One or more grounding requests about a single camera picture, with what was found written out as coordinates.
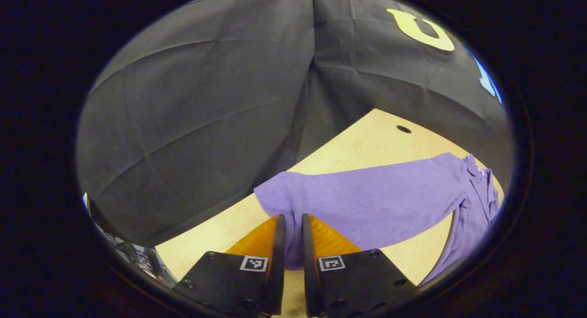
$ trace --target black cloth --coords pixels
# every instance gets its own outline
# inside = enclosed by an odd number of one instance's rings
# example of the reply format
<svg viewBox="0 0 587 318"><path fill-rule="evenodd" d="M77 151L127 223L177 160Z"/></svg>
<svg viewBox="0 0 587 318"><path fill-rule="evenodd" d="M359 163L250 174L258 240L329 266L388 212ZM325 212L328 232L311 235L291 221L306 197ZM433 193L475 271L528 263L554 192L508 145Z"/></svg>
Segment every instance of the black cloth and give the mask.
<svg viewBox="0 0 587 318"><path fill-rule="evenodd" d="M421 21L430 17L394 0L194 0L162 17L88 94L76 147L83 191L126 241L153 247L373 108L473 153L507 191L507 114L474 58L453 36L452 52L413 40L387 8L434 36Z"/></svg>

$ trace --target table surface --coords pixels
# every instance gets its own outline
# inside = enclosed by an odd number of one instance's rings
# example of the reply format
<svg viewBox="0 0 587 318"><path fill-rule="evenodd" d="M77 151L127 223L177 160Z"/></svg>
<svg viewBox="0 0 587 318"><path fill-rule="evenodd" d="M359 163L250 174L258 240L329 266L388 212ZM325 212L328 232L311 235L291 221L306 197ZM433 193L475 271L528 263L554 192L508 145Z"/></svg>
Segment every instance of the table surface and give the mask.
<svg viewBox="0 0 587 318"><path fill-rule="evenodd" d="M411 130L406 134L396 128ZM457 157L469 153L442 136L395 115L373 109L341 134L293 166L289 171L321 174L428 159L450 152ZM478 166L486 168L476 159ZM497 179L499 203L504 193ZM178 280L206 251L228 250L270 216L255 194L168 240L155 249ZM453 214L415 237L381 250L415 285L432 270L449 236ZM282 316L305 317L304 271L285 270Z"/></svg>

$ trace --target black backdrop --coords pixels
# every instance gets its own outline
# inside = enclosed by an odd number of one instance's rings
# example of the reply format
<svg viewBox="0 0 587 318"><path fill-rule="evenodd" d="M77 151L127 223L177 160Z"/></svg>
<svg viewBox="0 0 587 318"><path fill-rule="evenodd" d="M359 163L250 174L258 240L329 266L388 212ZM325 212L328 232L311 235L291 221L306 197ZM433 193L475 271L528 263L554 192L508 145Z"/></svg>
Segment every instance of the black backdrop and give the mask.
<svg viewBox="0 0 587 318"><path fill-rule="evenodd" d="M395 0L193 0L172 11L91 88L76 146L82 190L123 239L153 247L377 108L473 153L507 193L505 105L463 42L453 36L450 52L418 42L388 8L436 36L422 22L436 19Z"/></svg>
<svg viewBox="0 0 587 318"><path fill-rule="evenodd" d="M17 199L3 211L6 316L161 317L185 310L108 256L80 205L73 164L80 97L96 73L134 34L185 1L0 0L2 78L11 93L6 134L16 148L8 147L4 166ZM508 88L526 101L536 163L505 241L412 316L584 316L579 147L587 79L576 33L585 0L416 1L458 23L495 70L507 73L515 84Z"/></svg>

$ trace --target purple sweater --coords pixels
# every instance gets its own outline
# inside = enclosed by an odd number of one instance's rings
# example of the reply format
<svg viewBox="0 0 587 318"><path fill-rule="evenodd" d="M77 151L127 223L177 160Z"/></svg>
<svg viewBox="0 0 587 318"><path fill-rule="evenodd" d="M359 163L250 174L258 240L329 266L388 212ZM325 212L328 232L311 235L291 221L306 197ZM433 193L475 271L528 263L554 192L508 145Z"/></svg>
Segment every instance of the purple sweater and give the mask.
<svg viewBox="0 0 587 318"><path fill-rule="evenodd" d="M285 267L302 268L302 215L329 224L363 250L407 240L455 212L434 278L482 240L499 210L490 169L473 155L444 153L420 161L346 172L281 172L255 188L263 209L286 220Z"/></svg>

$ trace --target yellow letter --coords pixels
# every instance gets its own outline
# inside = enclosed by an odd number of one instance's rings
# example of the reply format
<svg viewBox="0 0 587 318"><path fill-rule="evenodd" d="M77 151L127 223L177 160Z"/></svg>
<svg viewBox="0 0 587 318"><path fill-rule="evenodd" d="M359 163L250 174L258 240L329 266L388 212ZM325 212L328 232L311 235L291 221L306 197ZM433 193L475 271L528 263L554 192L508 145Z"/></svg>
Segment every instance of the yellow letter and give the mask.
<svg viewBox="0 0 587 318"><path fill-rule="evenodd" d="M434 46L435 48L439 48L441 50L454 50L453 42L446 35L446 32L444 32L444 30L442 30L442 28L438 25L428 20L422 20L425 23L428 23L430 27L436 31L436 34L438 34L438 38L430 37L428 34L423 33L420 28L418 28L418 25L415 22L415 16L398 11L397 9L388 9L387 11L393 14L396 19L396 23L398 23L398 27L400 27L400 30L403 31L404 34L407 34L419 42Z"/></svg>

